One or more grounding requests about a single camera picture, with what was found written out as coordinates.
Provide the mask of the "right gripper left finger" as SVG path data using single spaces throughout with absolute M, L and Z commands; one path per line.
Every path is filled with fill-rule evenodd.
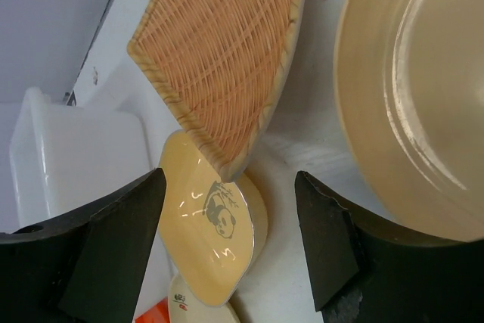
M 131 322 L 166 178 L 156 168 L 57 217 L 1 235 L 3 322 Z

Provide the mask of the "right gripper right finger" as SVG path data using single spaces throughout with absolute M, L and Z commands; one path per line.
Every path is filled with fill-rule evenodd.
M 325 322 L 481 322 L 483 242 L 384 219 L 313 175 L 295 178 L 315 309 Z

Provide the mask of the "woven fan-shaped basket plate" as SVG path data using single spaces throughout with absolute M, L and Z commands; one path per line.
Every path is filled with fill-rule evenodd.
M 304 0 L 149 0 L 127 52 L 225 182 L 265 132 Z

